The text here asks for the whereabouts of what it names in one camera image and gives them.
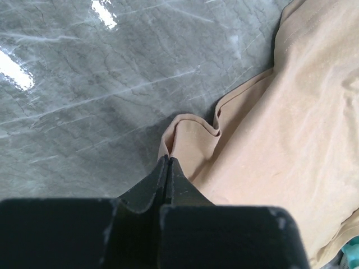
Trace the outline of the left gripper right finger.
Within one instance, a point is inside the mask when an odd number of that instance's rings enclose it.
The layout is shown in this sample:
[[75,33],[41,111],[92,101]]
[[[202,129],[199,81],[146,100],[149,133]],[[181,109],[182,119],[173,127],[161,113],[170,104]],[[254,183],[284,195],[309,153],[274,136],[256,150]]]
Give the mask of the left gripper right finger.
[[298,227],[283,208],[216,206],[169,159],[159,215],[160,268],[308,268]]

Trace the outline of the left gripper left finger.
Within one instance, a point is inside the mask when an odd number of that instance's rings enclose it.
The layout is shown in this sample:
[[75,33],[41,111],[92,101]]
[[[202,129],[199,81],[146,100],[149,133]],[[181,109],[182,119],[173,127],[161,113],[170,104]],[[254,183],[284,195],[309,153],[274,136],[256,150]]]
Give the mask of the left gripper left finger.
[[165,200],[167,175],[165,156],[149,175],[116,199],[101,268],[156,268],[159,210]]

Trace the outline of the beige polo shirt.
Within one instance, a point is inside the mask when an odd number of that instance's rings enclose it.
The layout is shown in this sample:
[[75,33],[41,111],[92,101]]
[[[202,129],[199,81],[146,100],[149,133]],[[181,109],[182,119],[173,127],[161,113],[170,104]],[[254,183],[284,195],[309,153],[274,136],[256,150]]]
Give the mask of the beige polo shirt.
[[274,67],[224,96],[214,121],[181,114],[159,155],[217,205],[285,208],[312,268],[358,236],[358,2],[293,1]]

